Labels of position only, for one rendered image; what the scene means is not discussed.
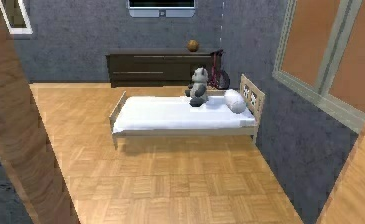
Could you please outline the dark brown dresser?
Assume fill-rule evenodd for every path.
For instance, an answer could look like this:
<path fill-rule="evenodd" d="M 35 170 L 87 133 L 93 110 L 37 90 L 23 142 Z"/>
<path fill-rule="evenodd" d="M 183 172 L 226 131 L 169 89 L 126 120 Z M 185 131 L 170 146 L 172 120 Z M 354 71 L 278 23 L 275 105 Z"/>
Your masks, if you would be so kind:
<path fill-rule="evenodd" d="M 126 48 L 106 54 L 111 87 L 187 86 L 199 67 L 219 69 L 222 52 L 185 48 Z"/>

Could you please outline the grey and white teddy bear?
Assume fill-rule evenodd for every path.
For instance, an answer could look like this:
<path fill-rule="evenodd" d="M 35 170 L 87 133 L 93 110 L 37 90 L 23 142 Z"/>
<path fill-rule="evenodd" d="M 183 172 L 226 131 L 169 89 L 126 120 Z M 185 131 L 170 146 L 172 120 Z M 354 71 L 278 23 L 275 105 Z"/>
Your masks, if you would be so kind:
<path fill-rule="evenodd" d="M 185 90 L 185 95 L 190 97 L 192 107 L 200 107 L 208 101 L 207 96 L 208 72 L 204 67 L 199 67 L 192 75 L 192 82 Z"/>

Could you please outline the white bed with wooden frame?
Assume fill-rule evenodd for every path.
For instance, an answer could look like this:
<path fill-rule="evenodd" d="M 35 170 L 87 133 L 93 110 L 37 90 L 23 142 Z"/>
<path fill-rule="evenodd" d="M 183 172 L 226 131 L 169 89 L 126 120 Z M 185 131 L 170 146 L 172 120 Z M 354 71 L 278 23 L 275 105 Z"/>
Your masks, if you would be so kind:
<path fill-rule="evenodd" d="M 186 96 L 129 96 L 123 93 L 109 115 L 110 133 L 120 137 L 232 136 L 256 138 L 265 93 L 245 75 L 239 92 L 246 110 L 233 113 L 225 103 L 226 90 L 209 90 L 208 101 L 192 107 Z"/>

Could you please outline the large window with grey frame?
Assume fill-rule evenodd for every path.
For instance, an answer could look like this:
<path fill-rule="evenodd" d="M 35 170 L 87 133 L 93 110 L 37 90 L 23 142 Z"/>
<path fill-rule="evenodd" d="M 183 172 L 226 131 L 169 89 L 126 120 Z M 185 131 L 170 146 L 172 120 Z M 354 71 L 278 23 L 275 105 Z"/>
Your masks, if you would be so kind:
<path fill-rule="evenodd" d="M 365 0 L 287 0 L 273 77 L 360 132 L 365 124 Z"/>

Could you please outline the wooden room door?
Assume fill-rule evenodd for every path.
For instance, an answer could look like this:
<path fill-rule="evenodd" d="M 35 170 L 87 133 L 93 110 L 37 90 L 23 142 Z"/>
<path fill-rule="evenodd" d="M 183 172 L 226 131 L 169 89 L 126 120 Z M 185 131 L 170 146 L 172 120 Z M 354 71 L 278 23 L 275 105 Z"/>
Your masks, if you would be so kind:
<path fill-rule="evenodd" d="M 34 224 L 81 224 L 1 6 L 0 162 Z"/>

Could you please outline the white framed wall picture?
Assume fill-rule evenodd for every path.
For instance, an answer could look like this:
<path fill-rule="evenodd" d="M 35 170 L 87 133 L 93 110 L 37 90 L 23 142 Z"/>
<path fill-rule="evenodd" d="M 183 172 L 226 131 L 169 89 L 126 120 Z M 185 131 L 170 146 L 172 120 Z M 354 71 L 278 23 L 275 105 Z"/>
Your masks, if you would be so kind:
<path fill-rule="evenodd" d="M 11 35 L 32 35 L 24 0 L 0 0 L 0 11 Z"/>

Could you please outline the white pillow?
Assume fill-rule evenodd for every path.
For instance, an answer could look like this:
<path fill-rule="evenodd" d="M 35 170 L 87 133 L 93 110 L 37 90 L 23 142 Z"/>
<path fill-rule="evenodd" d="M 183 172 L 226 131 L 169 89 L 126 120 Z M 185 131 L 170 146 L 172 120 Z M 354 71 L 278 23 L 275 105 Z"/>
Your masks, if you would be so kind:
<path fill-rule="evenodd" d="M 236 90 L 226 90 L 224 99 L 226 105 L 233 113 L 240 114 L 246 110 L 246 103 L 242 95 Z"/>

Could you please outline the wall television with silver frame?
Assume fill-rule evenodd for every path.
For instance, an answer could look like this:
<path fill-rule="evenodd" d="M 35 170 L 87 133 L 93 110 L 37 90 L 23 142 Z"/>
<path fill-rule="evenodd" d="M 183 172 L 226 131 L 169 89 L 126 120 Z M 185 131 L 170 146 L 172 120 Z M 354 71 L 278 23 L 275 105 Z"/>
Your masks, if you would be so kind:
<path fill-rule="evenodd" d="M 134 18 L 189 18 L 196 8 L 196 0 L 127 0 L 127 9 Z"/>

